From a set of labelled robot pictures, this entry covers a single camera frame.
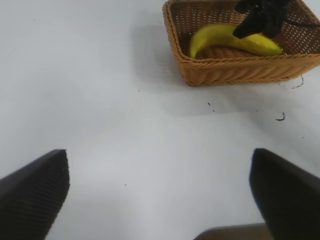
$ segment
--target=white tabletop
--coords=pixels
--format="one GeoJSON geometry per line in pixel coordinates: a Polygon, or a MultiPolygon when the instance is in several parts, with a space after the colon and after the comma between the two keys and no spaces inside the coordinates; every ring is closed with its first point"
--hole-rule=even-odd
{"type": "Polygon", "coordinates": [[[68,153],[71,188],[48,240],[192,240],[262,222],[255,148],[320,176],[320,68],[294,89],[301,78],[190,87],[163,3],[0,2],[0,176],[68,153]]]}

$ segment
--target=white table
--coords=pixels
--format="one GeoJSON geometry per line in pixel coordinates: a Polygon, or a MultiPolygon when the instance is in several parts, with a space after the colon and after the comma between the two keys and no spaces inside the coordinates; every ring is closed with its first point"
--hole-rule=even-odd
{"type": "Polygon", "coordinates": [[[0,2],[0,176],[68,153],[48,240],[192,240],[262,222],[248,184],[258,147],[320,176],[320,68],[295,89],[300,78],[190,87],[163,3],[0,2]]]}

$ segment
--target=yellow banana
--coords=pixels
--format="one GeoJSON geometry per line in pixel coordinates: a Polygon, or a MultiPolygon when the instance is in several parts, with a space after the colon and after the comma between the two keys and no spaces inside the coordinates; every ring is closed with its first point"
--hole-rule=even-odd
{"type": "Polygon", "coordinates": [[[214,45],[232,47],[260,56],[275,56],[282,48],[262,34],[253,34],[239,39],[233,35],[236,25],[216,23],[200,28],[192,37],[190,56],[195,58],[201,50],[214,45]]]}

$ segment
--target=banana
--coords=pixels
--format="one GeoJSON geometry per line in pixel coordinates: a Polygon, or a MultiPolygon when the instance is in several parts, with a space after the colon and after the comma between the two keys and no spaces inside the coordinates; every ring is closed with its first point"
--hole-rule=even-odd
{"type": "Polygon", "coordinates": [[[200,28],[192,37],[190,56],[196,58],[201,50],[209,46],[226,46],[248,51],[260,56],[275,56],[282,48],[262,34],[253,34],[239,39],[233,35],[236,25],[216,23],[200,28]]]}

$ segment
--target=woven basket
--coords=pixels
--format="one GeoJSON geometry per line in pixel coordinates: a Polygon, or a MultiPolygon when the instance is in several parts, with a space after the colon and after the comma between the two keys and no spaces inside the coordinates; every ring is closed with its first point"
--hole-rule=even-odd
{"type": "MultiPolygon", "coordinates": [[[[180,73],[192,86],[255,84],[287,81],[320,65],[320,27],[284,23],[274,41],[283,55],[256,56],[228,48],[209,47],[196,59],[189,57],[192,35],[212,23],[240,24],[246,17],[234,11],[236,0],[169,0],[163,17],[180,73]]],[[[294,0],[288,19],[297,23],[320,21],[303,0],[294,0]]]]}

